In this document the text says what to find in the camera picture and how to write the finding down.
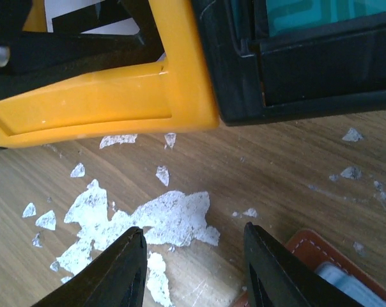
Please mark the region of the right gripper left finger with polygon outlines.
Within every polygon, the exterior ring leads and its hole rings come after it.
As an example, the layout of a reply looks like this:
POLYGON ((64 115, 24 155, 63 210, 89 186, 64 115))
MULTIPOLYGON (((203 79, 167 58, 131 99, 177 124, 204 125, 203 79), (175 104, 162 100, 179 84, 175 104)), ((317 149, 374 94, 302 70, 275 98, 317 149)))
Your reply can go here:
POLYGON ((70 281, 35 306, 142 306, 147 273, 143 230, 131 227, 70 281))

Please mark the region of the brown leather card holder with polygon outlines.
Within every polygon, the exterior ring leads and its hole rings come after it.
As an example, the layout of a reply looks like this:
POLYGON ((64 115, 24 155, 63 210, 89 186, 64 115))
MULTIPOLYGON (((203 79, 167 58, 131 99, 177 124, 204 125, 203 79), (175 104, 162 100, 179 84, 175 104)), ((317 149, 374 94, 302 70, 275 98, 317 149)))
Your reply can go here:
MULTIPOLYGON (((282 245, 308 269, 360 306, 386 306, 386 290, 316 232, 300 230, 282 245)), ((234 306, 250 306, 247 288, 234 306)))

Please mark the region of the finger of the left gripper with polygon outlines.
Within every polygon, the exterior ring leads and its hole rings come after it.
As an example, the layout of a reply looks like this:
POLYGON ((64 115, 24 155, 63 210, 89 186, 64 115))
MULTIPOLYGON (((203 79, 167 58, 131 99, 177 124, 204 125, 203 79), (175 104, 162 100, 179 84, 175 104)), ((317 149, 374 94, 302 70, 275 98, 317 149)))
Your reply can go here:
POLYGON ((58 33, 23 29, 32 1, 0 1, 0 100, 82 74, 151 63, 164 48, 147 1, 101 1, 85 13, 69 13, 58 33), (134 35, 75 33, 93 22, 101 26, 118 17, 139 26, 134 35))

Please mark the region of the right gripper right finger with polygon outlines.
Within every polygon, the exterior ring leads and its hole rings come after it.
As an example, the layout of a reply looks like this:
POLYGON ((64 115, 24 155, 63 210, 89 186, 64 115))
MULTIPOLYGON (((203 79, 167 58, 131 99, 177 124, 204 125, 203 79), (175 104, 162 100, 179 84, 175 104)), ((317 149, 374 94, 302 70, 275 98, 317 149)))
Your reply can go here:
POLYGON ((360 306, 307 268, 278 240, 248 222, 243 235, 250 306, 360 306))

